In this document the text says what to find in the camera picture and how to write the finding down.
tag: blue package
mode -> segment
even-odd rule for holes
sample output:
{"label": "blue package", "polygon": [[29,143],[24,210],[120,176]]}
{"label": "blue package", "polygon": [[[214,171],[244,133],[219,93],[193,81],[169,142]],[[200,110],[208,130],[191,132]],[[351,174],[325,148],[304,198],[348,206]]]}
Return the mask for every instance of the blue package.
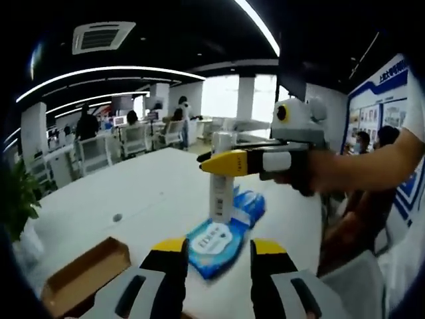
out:
{"label": "blue package", "polygon": [[189,262],[204,279],[222,273],[238,257],[244,236],[261,218],[265,210],[264,197],[245,191],[234,197],[235,214],[227,224],[206,220],[187,234]]}

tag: ceiling vent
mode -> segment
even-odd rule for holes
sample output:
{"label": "ceiling vent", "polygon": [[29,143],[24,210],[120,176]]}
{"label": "ceiling vent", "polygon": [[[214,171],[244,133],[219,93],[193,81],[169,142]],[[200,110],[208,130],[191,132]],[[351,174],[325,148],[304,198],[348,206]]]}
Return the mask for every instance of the ceiling vent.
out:
{"label": "ceiling vent", "polygon": [[134,22],[100,22],[74,29],[72,54],[116,50],[134,28]]}

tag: cardboard box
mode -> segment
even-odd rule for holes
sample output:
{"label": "cardboard box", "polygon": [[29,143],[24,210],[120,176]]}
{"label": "cardboard box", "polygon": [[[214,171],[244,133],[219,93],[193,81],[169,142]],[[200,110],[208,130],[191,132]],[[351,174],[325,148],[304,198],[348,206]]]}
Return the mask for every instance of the cardboard box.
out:
{"label": "cardboard box", "polygon": [[127,245],[107,238],[52,275],[41,300],[55,318],[79,317],[94,304],[94,295],[130,266]]}

